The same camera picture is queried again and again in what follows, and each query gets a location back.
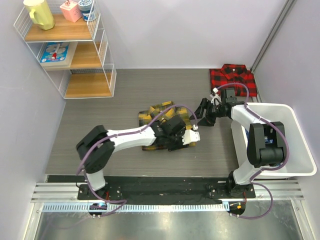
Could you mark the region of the yellow plaid long sleeve shirt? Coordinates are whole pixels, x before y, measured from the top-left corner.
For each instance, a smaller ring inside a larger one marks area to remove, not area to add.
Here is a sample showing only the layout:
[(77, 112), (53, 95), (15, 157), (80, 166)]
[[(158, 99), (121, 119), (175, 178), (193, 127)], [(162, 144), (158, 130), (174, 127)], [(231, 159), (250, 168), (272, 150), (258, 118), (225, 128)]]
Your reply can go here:
[[(148, 110), (138, 113), (138, 123), (140, 127), (148, 125), (150, 122), (155, 131), (156, 140), (150, 146), (143, 146), (143, 151), (167, 150), (166, 135), (184, 134), (185, 130), (192, 128), (188, 110), (184, 106), (177, 106), (173, 101), (167, 101), (156, 105), (151, 105)], [(187, 144), (187, 148), (195, 147), (196, 142)]]

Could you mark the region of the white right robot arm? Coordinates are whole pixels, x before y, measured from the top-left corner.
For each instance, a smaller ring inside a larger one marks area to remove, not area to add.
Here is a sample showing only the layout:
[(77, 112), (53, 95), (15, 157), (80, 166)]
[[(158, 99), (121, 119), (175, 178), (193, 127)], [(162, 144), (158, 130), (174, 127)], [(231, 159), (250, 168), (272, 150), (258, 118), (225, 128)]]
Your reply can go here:
[(264, 171), (276, 171), (289, 160), (289, 144), (285, 126), (280, 121), (269, 121), (239, 101), (235, 89), (226, 84), (211, 91), (211, 99), (203, 98), (190, 116), (199, 126), (212, 127), (217, 118), (228, 117), (248, 131), (246, 158), (226, 181), (226, 193), (233, 198), (247, 191), (253, 180)]

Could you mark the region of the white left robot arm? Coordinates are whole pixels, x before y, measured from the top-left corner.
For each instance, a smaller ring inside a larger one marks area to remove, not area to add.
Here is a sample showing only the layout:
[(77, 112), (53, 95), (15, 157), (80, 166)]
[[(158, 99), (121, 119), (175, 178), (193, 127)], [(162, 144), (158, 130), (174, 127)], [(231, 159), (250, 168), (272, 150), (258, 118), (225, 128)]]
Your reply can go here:
[(78, 144), (76, 151), (88, 180), (89, 194), (100, 200), (107, 192), (103, 168), (113, 153), (133, 147), (151, 147), (169, 151), (183, 149), (182, 136), (186, 123), (179, 116), (169, 120), (157, 120), (150, 126), (143, 125), (125, 130), (107, 130), (103, 125), (95, 126)]

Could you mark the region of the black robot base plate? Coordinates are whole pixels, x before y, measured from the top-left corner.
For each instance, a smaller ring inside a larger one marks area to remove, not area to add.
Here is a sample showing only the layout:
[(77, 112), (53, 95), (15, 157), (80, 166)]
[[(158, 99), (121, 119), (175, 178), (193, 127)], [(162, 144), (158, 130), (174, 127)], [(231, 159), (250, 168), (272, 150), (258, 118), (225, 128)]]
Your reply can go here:
[(106, 176), (96, 194), (129, 205), (209, 205), (222, 199), (254, 199), (252, 184), (237, 185), (224, 177)]

